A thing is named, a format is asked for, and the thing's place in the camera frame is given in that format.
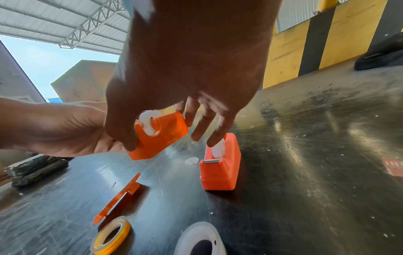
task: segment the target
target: black table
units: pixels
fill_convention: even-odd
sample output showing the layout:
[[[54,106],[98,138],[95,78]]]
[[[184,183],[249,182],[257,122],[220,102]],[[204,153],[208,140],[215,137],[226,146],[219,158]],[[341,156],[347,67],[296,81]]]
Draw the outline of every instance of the black table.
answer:
[[[144,186],[123,212],[133,231],[114,254],[173,254],[198,221],[229,255],[403,254],[403,177],[382,161],[403,159],[402,80],[403,68],[346,62],[258,92],[231,130],[242,153],[233,192],[204,191],[198,164],[184,164],[203,158],[207,135],[151,160],[91,155],[0,187],[0,254],[89,254],[93,217],[138,172]]]

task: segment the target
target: human arm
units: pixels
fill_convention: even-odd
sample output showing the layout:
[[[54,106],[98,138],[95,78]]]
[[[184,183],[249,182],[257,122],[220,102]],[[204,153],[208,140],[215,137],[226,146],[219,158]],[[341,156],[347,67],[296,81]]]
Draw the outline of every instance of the human arm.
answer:
[[[0,97],[0,149],[77,157],[125,152],[104,130],[106,103],[25,103]]]
[[[129,151],[135,117],[176,105],[191,126],[200,104],[198,141],[215,145],[258,90],[281,0],[133,0],[135,10],[116,72],[106,89],[105,130]]]

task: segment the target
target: sky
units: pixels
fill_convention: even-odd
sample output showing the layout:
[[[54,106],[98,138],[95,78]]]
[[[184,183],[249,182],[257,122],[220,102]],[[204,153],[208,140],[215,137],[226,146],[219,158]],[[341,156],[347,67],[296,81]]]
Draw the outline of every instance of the sky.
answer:
[[[44,98],[59,97],[50,85],[82,59],[117,62],[118,55],[81,49],[61,49],[58,45],[0,35]]]

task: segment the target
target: orange plastic piece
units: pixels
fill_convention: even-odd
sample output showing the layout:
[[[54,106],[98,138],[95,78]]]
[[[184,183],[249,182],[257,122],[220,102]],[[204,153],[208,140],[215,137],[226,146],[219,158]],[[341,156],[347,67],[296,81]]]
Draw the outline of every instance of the orange plastic piece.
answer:
[[[185,119],[180,112],[153,118],[151,126],[155,133],[149,136],[140,124],[134,125],[138,139],[136,149],[128,153],[132,160],[152,158],[189,133]]]
[[[140,173],[137,173],[133,179],[121,190],[105,207],[102,211],[94,217],[92,221],[94,224],[98,224],[103,218],[108,216],[108,212],[112,209],[112,207],[119,201],[119,199],[125,196],[133,196],[136,190],[140,187],[136,181],[140,177]]]
[[[206,146],[204,160],[200,161],[200,182],[204,190],[234,190],[238,179],[241,151],[238,141],[232,133],[224,137],[225,153],[219,162],[205,163],[205,160],[214,159],[211,148]]]

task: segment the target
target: person's right hand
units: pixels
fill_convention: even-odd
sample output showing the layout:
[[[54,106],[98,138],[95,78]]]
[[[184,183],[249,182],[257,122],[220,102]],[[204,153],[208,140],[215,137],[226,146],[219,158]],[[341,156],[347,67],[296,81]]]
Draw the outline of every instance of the person's right hand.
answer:
[[[106,89],[106,132],[128,151],[145,110],[176,104],[198,141],[216,114],[214,146],[258,90],[280,0],[153,1],[136,9],[125,49]]]

